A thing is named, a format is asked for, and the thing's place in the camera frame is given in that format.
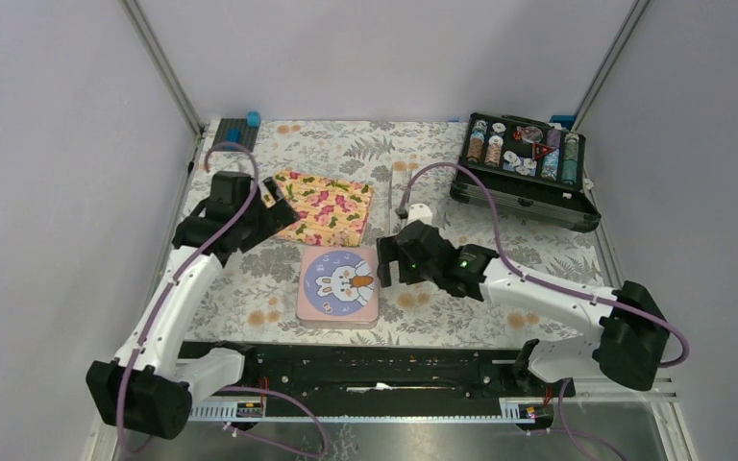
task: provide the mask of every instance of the black case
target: black case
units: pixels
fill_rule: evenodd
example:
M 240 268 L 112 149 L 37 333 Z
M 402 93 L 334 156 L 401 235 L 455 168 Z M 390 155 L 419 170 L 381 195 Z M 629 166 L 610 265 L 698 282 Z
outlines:
M 594 231 L 601 222 L 601 214 L 595 206 L 587 199 L 583 192 L 583 165 L 586 139 L 578 133 L 578 170 L 576 182 L 573 185 L 561 182 L 561 164 L 564 156 L 564 134 L 569 133 L 562 130 L 562 142 L 559 147 L 559 169 L 556 180 L 548 180 L 540 177 L 544 159 L 537 160 L 536 176 L 522 176 L 518 173 L 505 171 L 501 168 L 504 163 L 504 155 L 499 160 L 500 166 L 493 167 L 480 163 L 469 163 L 467 161 L 468 147 L 471 141 L 471 133 L 477 120 L 487 122 L 487 133 L 485 140 L 492 134 L 492 125 L 500 122 L 506 126 L 503 136 L 503 153 L 507 150 L 518 149 L 525 151 L 522 141 L 513 139 L 516 127 L 533 126 L 542 131 L 542 140 L 547 139 L 548 129 L 552 127 L 544 122 L 529 120 L 527 118 L 512 115 L 493 116 L 481 113 L 473 113 L 468 123 L 468 132 L 462 146 L 462 154 L 459 164 L 470 169 L 485 184 L 491 193 L 498 209 L 504 209 L 514 214 L 524 216 L 536 221 L 553 224 L 561 228 L 578 232 Z M 483 143 L 482 158 L 487 153 L 488 144 Z M 456 172 L 451 184 L 451 197 L 463 204 L 474 204 L 487 206 L 484 194 L 471 179 L 460 172 Z

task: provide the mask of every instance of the floral tablecloth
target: floral tablecloth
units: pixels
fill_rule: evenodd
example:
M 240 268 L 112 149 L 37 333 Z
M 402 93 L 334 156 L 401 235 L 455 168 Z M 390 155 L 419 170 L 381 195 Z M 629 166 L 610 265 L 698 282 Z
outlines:
M 211 124 L 204 152 L 215 137 Z M 454 161 L 462 148 L 464 123 L 263 122 L 254 153 L 259 172 L 292 169 L 375 187 L 363 246 L 389 234 L 389 194 L 395 203 L 407 171 L 436 161 Z M 210 177 L 219 170 L 250 171 L 234 153 L 214 153 L 210 171 L 197 168 L 183 215 L 209 195 Z M 393 187 L 390 182 L 395 175 Z M 432 170 L 415 184 L 412 203 L 434 211 L 434 224 L 455 245 L 494 247 L 486 208 L 449 198 L 454 171 Z M 510 257 L 546 273 L 579 283 L 603 284 L 594 237 L 500 214 L 504 247 Z M 575 335 L 557 322 L 508 305 L 456 299 L 428 283 L 396 284 L 381 290 L 381 318 L 369 330 L 304 328 L 295 316 L 299 264 L 305 245 L 271 238 L 245 255 L 230 258 L 211 285 L 186 339 L 315 344 L 401 345 L 462 348 L 521 348 L 531 338 Z

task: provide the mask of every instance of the white rabbit illustration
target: white rabbit illustration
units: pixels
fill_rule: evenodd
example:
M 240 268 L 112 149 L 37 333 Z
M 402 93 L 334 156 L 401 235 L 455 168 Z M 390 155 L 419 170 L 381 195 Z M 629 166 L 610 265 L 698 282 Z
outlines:
M 318 296 L 322 298 L 334 295 L 340 301 L 357 301 L 366 305 L 372 298 L 375 278 L 369 264 L 361 261 L 355 267 L 340 266 L 331 276 L 319 277 L 315 283 L 318 284 Z

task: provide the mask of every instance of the gray wall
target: gray wall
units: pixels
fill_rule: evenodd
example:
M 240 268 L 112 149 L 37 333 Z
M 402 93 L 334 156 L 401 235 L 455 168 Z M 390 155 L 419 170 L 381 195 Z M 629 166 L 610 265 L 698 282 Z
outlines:
M 118 2 L 0 1 L 0 460 L 80 456 L 190 144 Z
M 575 113 L 632 0 L 144 0 L 197 111 Z
M 582 131 L 625 277 L 691 340 L 698 453 L 738 459 L 738 1 L 653 2 Z

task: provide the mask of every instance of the pink box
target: pink box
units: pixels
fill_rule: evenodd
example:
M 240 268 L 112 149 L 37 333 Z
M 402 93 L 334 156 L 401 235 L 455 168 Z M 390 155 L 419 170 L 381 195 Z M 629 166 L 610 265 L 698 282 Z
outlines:
M 301 256 L 296 315 L 307 328 L 378 324 L 378 259 L 371 248 L 308 247 Z

